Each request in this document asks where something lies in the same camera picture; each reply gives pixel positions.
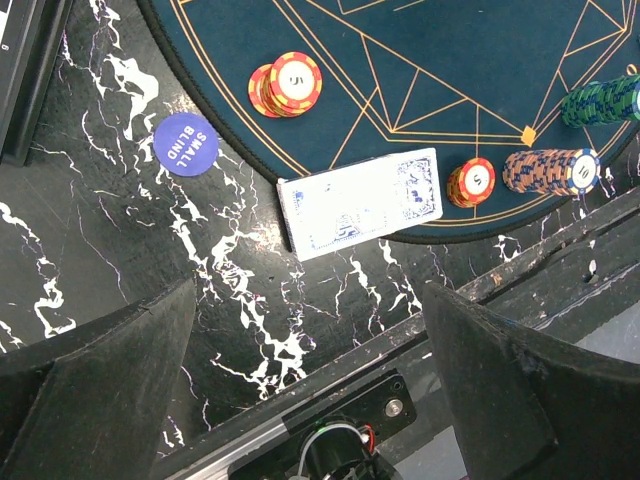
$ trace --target poker chip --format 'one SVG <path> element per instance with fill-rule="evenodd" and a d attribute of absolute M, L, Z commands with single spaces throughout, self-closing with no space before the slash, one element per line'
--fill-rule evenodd
<path fill-rule="evenodd" d="M 516 152 L 502 171 L 505 185 L 514 192 L 561 196 L 589 193 L 599 175 L 600 159 L 589 148 Z"/>
<path fill-rule="evenodd" d="M 288 52 L 273 62 L 268 83 L 280 105 L 306 111 L 318 101 L 322 91 L 322 73 L 308 55 Z"/>
<path fill-rule="evenodd" d="M 495 184 L 496 173 L 491 162 L 473 158 L 449 176 L 447 197 L 457 207 L 475 207 L 489 198 Z"/>
<path fill-rule="evenodd" d="M 640 75 L 577 88 L 563 99 L 561 113 L 574 128 L 640 120 Z"/>
<path fill-rule="evenodd" d="M 253 72 L 247 90 L 251 105 L 265 117 L 297 117 L 318 101 L 322 73 L 308 55 L 289 52 Z"/>
<path fill-rule="evenodd" d="M 258 68 L 251 78 L 249 79 L 249 100 L 251 101 L 251 105 L 255 108 L 260 114 L 269 118 L 278 118 L 279 115 L 268 110 L 262 101 L 262 87 L 264 84 L 264 80 L 267 78 L 267 75 L 271 71 L 271 64 L 263 65 Z"/>

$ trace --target screw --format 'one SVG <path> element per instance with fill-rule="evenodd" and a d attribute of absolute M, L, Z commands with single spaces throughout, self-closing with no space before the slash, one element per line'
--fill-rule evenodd
<path fill-rule="evenodd" d="M 404 405 L 402 404 L 402 401 L 394 398 L 387 403 L 386 407 L 384 407 L 384 413 L 389 418 L 397 417 L 402 413 L 403 407 Z"/>

